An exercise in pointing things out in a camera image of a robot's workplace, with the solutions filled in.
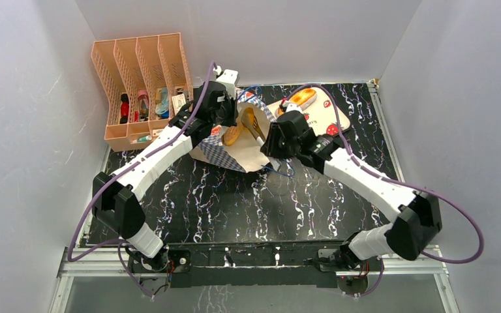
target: red bottle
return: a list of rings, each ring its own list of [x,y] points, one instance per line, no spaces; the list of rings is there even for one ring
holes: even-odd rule
[[[127,94],[123,93],[120,99],[122,100],[122,105],[120,106],[120,124],[125,124],[128,123],[129,98]]]

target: black wire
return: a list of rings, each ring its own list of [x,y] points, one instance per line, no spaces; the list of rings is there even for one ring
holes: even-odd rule
[[[164,287],[167,287],[167,286],[168,286],[168,284],[164,284],[164,285],[160,286],[160,287],[159,287],[159,288],[158,288],[158,289],[157,289],[157,290],[153,293],[153,295],[157,295],[157,293],[158,293],[161,289],[163,289]]]

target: blue and white checkered fabric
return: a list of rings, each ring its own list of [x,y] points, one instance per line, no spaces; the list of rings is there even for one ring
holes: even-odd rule
[[[242,92],[242,89],[237,90],[238,96],[240,92]],[[264,102],[262,102],[258,97],[254,97],[247,101],[247,99],[252,96],[252,93],[246,92],[243,96],[241,96],[239,102],[248,102],[254,104],[256,108],[266,114],[266,118],[268,118],[270,122],[274,122],[275,117],[268,110],[268,108],[266,108]],[[219,134],[209,136],[208,138],[203,140],[198,147],[202,150],[202,153],[206,156],[206,159],[208,159],[208,162],[210,164],[214,164],[222,168],[228,168],[229,170],[246,172],[245,169],[241,165],[239,165],[239,163],[237,163],[237,160],[232,158],[232,156],[230,156],[229,153],[224,150],[222,137]]]

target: blue cable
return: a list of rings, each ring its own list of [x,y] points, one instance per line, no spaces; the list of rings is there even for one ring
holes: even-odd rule
[[[239,101],[239,99],[240,99],[243,95],[245,95],[245,94],[247,93],[247,91],[249,91],[251,88],[258,88],[258,92],[257,92],[255,95],[253,95],[252,97],[250,97],[250,98],[246,99],[246,101],[245,101],[245,102],[247,102],[247,101],[249,101],[250,99],[252,99],[252,98],[254,98],[254,97],[259,96],[259,95],[261,95],[261,94],[262,94],[262,88],[260,88],[260,86],[250,86],[250,87],[246,88],[245,90],[243,90],[243,91],[239,94],[239,96],[237,97],[237,101]]]
[[[296,171],[295,171],[295,168],[293,167],[293,164],[292,164],[291,162],[287,162],[287,165],[288,165],[288,166],[289,166],[289,168],[293,171],[293,174],[288,175],[288,174],[285,174],[285,173],[281,173],[281,172],[276,171],[276,170],[274,170],[273,168],[270,168],[270,167],[268,167],[268,166],[262,166],[262,167],[263,167],[263,168],[265,168],[265,169],[267,169],[267,170],[269,170],[269,171],[272,171],[272,172],[274,172],[274,173],[277,173],[277,174],[279,174],[279,175],[281,175],[281,176],[285,176],[285,177],[289,177],[289,178],[291,178],[291,177],[293,177],[293,176],[295,175]]]

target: marble surface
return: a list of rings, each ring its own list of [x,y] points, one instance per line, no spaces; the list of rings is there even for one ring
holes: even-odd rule
[[[396,178],[395,168],[365,83],[325,84],[351,121],[346,137],[354,153]],[[263,86],[271,104],[294,86]],[[139,151],[111,153],[106,171]],[[353,190],[294,160],[293,178],[262,170],[240,173],[193,160],[174,162],[149,188],[141,204],[147,223],[166,243],[217,243],[345,239],[386,219]],[[286,166],[282,172],[290,173]],[[82,245],[117,237],[93,220]]]

